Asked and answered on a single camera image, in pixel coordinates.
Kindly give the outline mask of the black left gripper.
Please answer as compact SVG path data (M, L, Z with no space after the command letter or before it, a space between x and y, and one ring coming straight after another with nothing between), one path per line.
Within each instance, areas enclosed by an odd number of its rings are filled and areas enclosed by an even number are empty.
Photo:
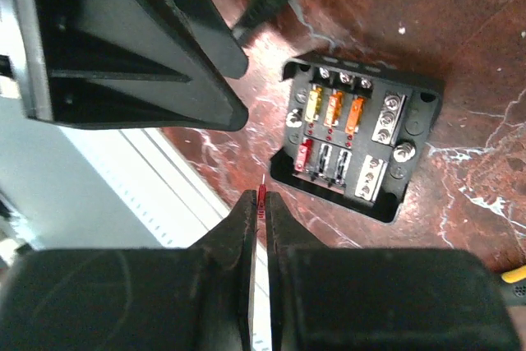
M248 58L228 31L200 39L180 18L73 21L79 3L1 0L1 73L26 118L91 130L247 123L226 80Z

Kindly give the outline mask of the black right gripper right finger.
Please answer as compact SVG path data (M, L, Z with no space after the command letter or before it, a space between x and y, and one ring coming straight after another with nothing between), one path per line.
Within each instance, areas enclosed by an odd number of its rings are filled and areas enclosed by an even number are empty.
M275 350L519 350L495 276L472 253L328 247L265 202Z

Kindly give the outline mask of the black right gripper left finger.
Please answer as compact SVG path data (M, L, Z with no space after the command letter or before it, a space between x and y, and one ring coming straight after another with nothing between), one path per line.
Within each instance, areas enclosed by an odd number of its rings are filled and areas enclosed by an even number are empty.
M1 287L4 350L249 350L256 192L186 248L55 249Z

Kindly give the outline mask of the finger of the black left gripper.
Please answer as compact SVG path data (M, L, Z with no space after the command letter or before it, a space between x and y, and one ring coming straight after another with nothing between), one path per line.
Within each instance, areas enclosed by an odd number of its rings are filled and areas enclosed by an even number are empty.
M146 0L156 10L172 12L221 75L239 79L248 57L212 0Z

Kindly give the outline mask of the red blade fuse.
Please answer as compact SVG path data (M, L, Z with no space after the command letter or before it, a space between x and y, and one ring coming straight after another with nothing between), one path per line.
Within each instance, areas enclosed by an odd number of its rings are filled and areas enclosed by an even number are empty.
M265 175L263 175L257 191L256 214L258 221L266 221L266 191Z

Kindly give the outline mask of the black fuse box base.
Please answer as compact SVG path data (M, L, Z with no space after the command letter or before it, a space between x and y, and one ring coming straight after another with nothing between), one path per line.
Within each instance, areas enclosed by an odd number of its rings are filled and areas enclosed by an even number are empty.
M413 170L440 114L445 84L435 78L308 53L282 69L291 84L284 143L270 176L322 200L389 224L395 221ZM315 122L306 122L309 91L323 89ZM344 93L337 123L325 127L329 97ZM353 99L365 99L353 136L345 132ZM314 141L308 170L294 171L298 146Z

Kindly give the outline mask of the orange blade fuse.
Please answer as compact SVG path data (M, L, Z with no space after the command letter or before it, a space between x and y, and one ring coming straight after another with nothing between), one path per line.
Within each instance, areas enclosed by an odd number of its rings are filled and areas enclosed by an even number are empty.
M356 132L359 126L364 102L365 102L365 99L363 97L357 97L353 99L351 103L347 122L345 125L345 132L350 136L354 135L354 133Z
M325 112L325 127L333 127L337 123L343 104L343 98L344 93L339 90L330 95L327 110Z

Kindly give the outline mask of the red fuse in box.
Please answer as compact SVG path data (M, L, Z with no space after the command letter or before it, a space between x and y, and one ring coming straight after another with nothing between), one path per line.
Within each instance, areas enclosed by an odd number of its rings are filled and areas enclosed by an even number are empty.
M314 141L311 138L306 138L299 144L294 160L295 172L304 173L308 170L313 144Z

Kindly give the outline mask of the yellow fuse in box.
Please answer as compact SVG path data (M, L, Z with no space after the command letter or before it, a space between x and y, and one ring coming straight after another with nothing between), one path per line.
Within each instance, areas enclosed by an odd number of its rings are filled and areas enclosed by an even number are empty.
M307 99L307 104L304 111L304 119L306 122L315 122L321 110L323 89L315 85L310 91Z

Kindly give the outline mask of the aluminium front rail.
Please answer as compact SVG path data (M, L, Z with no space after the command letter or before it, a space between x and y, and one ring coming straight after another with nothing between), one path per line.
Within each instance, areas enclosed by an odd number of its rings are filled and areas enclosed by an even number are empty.
M188 247L229 208L157 129L61 132L162 247Z

